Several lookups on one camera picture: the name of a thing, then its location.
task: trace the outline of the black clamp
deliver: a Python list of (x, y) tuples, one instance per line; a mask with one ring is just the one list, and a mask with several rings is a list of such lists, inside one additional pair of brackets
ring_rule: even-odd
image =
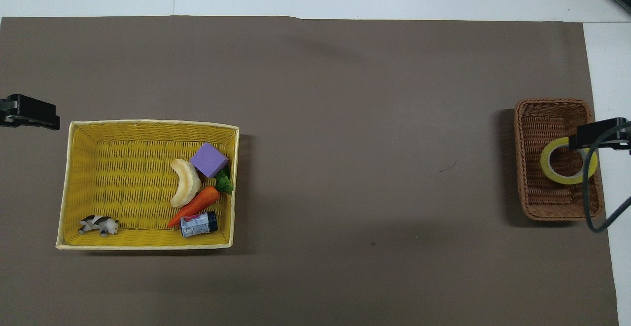
[[(590, 148), (592, 144), (605, 131), (622, 126), (627, 122), (624, 117), (614, 117), (612, 119), (591, 122), (576, 128), (576, 135), (570, 136), (568, 148), (577, 150), (579, 148)], [(602, 140), (598, 147), (609, 147), (614, 150), (629, 150), (631, 154), (631, 132), (627, 129), (620, 129)]]
[(53, 104), (38, 101), (22, 94), (9, 95), (0, 99), (0, 126), (42, 126), (59, 130), (59, 117)]

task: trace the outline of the toy cow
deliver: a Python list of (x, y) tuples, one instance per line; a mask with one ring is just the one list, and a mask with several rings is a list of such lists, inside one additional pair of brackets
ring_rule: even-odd
[(115, 234), (118, 231), (118, 220), (114, 220), (109, 216), (90, 215), (79, 221), (83, 227), (79, 229), (79, 234), (85, 234), (86, 231), (98, 229), (101, 236), (107, 237), (107, 234)]

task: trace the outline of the brown paper backdrop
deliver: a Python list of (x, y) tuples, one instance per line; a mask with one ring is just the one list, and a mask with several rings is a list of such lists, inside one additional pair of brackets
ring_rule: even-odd
[[(617, 324), (607, 235), (516, 194), (517, 101), (591, 103), (579, 23), (4, 18), (13, 93), (62, 129), (0, 129), (3, 325)], [(240, 126), (234, 247), (56, 250), (93, 119)]]

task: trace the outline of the small can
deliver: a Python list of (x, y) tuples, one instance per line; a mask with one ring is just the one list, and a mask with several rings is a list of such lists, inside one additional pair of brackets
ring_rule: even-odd
[(214, 212), (180, 218), (180, 231), (185, 238), (217, 230), (217, 215)]

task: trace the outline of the yellow tape roll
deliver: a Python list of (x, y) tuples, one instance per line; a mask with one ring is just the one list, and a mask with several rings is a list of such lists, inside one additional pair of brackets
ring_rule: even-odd
[[(568, 143), (569, 143), (568, 137), (561, 137), (547, 144), (543, 148), (543, 151), (541, 151), (541, 160), (540, 160), (541, 169), (543, 169), (543, 174), (546, 175), (546, 177), (550, 178), (551, 180), (557, 183), (578, 184), (578, 183), (583, 182), (583, 168), (584, 167), (581, 167), (581, 170), (578, 171), (576, 175), (568, 177), (568, 176), (559, 175), (559, 173), (556, 173), (554, 169), (552, 169), (552, 166), (550, 166), (550, 156), (552, 155), (552, 151), (556, 150), (559, 147), (568, 147)], [(580, 153), (581, 156), (583, 157), (583, 162), (585, 162), (585, 157), (587, 157), (588, 151), (589, 150), (587, 148), (582, 148), (580, 150), (577, 150), (577, 152)], [(597, 167), (598, 167), (598, 157), (596, 156), (596, 153), (594, 153), (592, 156), (592, 159), (590, 160), (590, 169), (588, 170), (589, 177), (591, 177), (594, 174)]]

